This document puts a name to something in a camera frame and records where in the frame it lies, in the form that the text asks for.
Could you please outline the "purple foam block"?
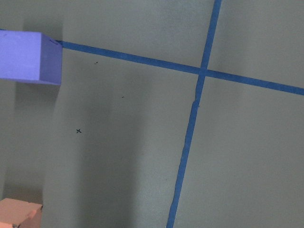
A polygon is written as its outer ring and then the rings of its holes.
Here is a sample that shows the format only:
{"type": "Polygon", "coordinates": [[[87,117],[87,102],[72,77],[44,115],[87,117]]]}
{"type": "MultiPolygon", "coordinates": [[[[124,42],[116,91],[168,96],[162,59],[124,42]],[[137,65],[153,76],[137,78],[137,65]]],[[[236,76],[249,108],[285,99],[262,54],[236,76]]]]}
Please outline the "purple foam block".
{"type": "Polygon", "coordinates": [[[41,32],[0,31],[0,78],[21,83],[61,84],[60,43],[41,32]]]}

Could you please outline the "orange foam block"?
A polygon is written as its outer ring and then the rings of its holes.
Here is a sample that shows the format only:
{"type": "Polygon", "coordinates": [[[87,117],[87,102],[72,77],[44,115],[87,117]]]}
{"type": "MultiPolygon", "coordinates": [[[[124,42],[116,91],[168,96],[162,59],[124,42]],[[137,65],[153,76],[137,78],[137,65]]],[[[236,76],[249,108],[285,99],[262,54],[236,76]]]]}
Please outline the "orange foam block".
{"type": "Polygon", "coordinates": [[[17,199],[0,201],[1,228],[40,228],[43,205],[17,199]]]}

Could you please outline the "brown paper table cover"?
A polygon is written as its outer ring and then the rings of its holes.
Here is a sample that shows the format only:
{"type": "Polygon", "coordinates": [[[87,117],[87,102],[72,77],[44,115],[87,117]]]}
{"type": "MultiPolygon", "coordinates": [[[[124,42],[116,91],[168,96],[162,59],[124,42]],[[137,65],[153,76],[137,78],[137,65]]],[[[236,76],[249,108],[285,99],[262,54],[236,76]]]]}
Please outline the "brown paper table cover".
{"type": "Polygon", "coordinates": [[[0,82],[0,196],[44,228],[301,228],[301,0],[3,0],[62,83],[0,82]]]}

